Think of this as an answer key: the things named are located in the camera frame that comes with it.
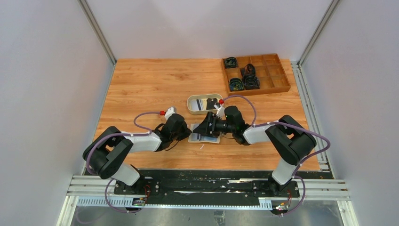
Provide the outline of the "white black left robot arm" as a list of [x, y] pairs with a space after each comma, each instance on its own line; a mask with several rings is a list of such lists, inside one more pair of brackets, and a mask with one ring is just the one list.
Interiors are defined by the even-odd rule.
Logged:
[[87, 172], [101, 179], [115, 179], [127, 186], [142, 186], [144, 176], [125, 159], [130, 153], [170, 149], [173, 142], [179, 142], [192, 133], [183, 116], [177, 113], [164, 114], [165, 123], [145, 133], [129, 133], [108, 127], [83, 152]]

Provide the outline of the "white credit card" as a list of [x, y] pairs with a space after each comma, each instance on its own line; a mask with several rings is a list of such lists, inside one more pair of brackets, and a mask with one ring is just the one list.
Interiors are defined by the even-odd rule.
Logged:
[[206, 104], [203, 99], [193, 99], [190, 101], [191, 110], [193, 112], [200, 112], [206, 110]]

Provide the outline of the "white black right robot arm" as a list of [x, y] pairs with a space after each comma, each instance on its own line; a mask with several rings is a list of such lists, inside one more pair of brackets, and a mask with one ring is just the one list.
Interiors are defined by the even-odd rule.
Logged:
[[236, 106], [225, 108], [223, 113], [224, 119], [213, 112], [207, 113], [193, 132], [215, 138], [230, 133], [240, 145], [272, 143], [281, 159], [268, 178], [266, 190], [274, 195], [281, 194], [291, 182], [301, 160], [315, 148], [317, 142], [314, 136], [289, 115], [269, 124], [251, 126], [245, 123]]

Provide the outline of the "black striped credit card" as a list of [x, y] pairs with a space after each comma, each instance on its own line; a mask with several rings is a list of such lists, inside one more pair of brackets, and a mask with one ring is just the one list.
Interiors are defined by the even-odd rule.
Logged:
[[198, 134], [198, 133], [192, 134], [192, 141], [204, 141], [204, 139], [205, 139], [205, 136], [203, 136], [201, 134]]

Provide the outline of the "white leather card holder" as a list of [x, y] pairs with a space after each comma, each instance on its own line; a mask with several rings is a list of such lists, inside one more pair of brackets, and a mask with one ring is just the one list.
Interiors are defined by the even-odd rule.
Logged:
[[201, 135], [199, 133], [194, 133], [194, 129], [197, 128], [199, 124], [191, 124], [190, 125], [190, 130], [192, 133], [188, 137], [188, 142], [189, 143], [213, 143], [213, 144], [219, 144], [220, 143], [220, 137], [213, 137], [213, 136], [208, 136], [208, 135]]

